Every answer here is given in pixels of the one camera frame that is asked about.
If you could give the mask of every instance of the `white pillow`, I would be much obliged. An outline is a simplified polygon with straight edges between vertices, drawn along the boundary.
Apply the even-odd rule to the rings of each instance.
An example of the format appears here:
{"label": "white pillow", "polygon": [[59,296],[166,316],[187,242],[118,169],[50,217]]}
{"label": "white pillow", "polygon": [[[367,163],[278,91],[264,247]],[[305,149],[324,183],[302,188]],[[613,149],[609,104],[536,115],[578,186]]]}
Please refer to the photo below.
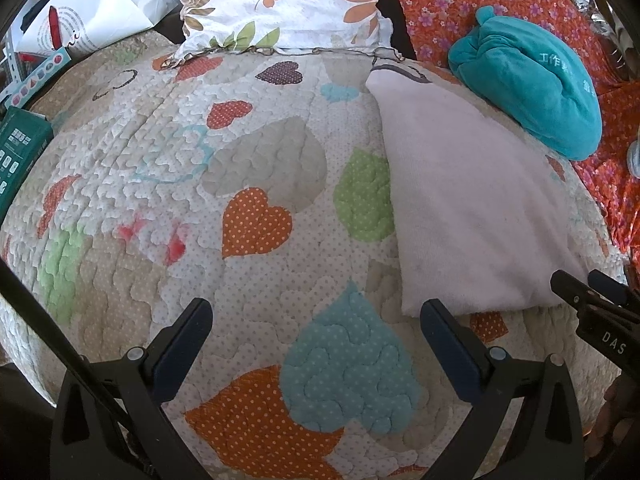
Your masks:
{"label": "white pillow", "polygon": [[181,0],[186,41],[168,64],[218,46],[229,50],[379,46],[382,16],[377,1]]}
{"label": "white pillow", "polygon": [[587,269],[544,154],[415,73],[377,68],[367,88],[382,115],[402,311],[418,316],[432,298],[455,315],[561,303],[552,273],[585,280]]}

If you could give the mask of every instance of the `red floral fabric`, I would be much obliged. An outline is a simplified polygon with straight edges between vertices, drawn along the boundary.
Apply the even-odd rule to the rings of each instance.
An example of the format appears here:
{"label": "red floral fabric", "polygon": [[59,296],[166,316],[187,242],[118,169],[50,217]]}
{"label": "red floral fabric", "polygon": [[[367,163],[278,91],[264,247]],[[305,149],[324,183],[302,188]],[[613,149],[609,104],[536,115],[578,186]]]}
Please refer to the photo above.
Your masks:
{"label": "red floral fabric", "polygon": [[570,0],[400,0],[418,60],[447,66],[449,47],[476,24],[478,7],[537,23],[574,49],[600,101],[602,141],[574,168],[601,206],[613,243],[632,250],[640,267],[640,180],[629,175],[626,150],[640,123],[640,82],[623,82],[610,68],[594,33]]}

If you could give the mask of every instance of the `silver screw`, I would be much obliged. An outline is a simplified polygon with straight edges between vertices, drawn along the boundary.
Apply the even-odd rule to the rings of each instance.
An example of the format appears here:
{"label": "silver screw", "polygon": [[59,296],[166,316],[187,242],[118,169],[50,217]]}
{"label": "silver screw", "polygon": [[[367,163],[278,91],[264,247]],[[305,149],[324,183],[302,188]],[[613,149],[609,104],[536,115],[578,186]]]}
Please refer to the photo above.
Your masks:
{"label": "silver screw", "polygon": [[127,352],[127,359],[129,361],[137,361],[145,354],[145,351],[139,346],[134,346]]}
{"label": "silver screw", "polygon": [[551,364],[556,366],[562,366],[564,364],[564,359],[560,354],[551,354],[549,356],[549,360],[551,361]]}
{"label": "silver screw", "polygon": [[489,348],[489,355],[496,361],[502,361],[507,358],[506,350],[499,346],[492,346],[491,348]]}

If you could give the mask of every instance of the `green box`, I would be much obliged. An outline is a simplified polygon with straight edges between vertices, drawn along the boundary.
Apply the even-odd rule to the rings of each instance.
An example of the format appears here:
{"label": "green box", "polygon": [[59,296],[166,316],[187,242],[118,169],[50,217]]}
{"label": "green box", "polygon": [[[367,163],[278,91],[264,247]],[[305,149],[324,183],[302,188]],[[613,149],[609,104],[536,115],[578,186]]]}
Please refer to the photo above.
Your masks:
{"label": "green box", "polygon": [[53,139],[51,124],[9,107],[0,124],[0,225],[36,160]]}

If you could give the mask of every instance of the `teal pillow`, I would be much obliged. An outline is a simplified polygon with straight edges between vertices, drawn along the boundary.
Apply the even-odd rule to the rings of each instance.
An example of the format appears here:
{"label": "teal pillow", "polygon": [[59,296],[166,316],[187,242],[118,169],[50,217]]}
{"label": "teal pillow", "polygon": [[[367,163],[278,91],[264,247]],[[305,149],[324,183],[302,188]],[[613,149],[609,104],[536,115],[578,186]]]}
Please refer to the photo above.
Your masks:
{"label": "teal pillow", "polygon": [[476,12],[479,26],[449,51],[449,67],[464,84],[571,160],[596,151],[600,105],[578,55],[542,27],[493,7]]}

